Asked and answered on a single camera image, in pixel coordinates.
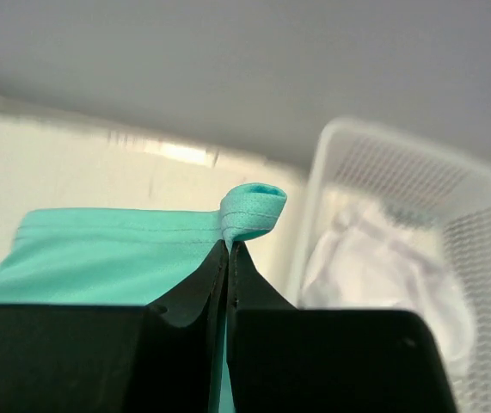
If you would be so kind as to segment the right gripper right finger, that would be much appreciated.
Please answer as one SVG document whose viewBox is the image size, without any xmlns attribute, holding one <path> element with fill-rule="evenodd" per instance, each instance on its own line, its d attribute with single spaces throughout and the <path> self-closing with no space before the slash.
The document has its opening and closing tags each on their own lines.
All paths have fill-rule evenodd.
<svg viewBox="0 0 491 413">
<path fill-rule="evenodd" d="M 433 335 L 403 310 L 300 310 L 244 243 L 228 267 L 227 365 L 238 412 L 453 412 Z"/>
</svg>

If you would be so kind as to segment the teal t shirt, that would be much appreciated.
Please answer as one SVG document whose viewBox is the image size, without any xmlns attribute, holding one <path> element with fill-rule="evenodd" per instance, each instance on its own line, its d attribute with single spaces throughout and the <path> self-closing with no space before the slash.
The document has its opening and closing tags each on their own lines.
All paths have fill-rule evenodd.
<svg viewBox="0 0 491 413">
<path fill-rule="evenodd" d="M 287 197 L 233 188 L 213 212 L 69 208 L 28 213 L 0 263 L 0 305 L 146 305 L 186 279 L 213 245 L 268 234 Z M 227 287 L 218 410 L 235 410 L 227 365 Z"/>
</svg>

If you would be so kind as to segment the white t shirt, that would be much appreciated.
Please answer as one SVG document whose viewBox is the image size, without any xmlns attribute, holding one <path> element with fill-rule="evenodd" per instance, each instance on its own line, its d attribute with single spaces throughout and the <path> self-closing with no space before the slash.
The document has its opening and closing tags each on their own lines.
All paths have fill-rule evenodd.
<svg viewBox="0 0 491 413">
<path fill-rule="evenodd" d="M 475 312 L 456 273 L 418 242 L 430 231 L 419 219 L 394 219 L 376 200 L 349 201 L 313 249 L 298 303 L 412 311 L 433 333 L 449 374 L 466 375 Z"/>
</svg>

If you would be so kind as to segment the white plastic basket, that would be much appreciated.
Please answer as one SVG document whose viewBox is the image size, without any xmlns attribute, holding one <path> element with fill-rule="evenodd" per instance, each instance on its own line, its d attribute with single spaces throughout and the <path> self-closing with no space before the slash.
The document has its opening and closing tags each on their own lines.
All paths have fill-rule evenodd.
<svg viewBox="0 0 491 413">
<path fill-rule="evenodd" d="M 476 317 L 467 374 L 452 376 L 444 363 L 457 407 L 491 412 L 491 165 L 385 126 L 330 121 L 317 144 L 285 284 L 294 305 L 302 307 L 305 267 L 320 236 L 340 208 L 360 199 L 431 228 L 418 242 L 456 273 Z"/>
</svg>

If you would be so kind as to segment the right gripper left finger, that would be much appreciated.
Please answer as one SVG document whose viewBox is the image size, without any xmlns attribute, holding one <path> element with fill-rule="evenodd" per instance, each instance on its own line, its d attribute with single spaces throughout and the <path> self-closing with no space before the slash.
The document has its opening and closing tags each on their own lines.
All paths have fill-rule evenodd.
<svg viewBox="0 0 491 413">
<path fill-rule="evenodd" d="M 228 251 L 146 305 L 0 305 L 0 412 L 215 412 Z"/>
</svg>

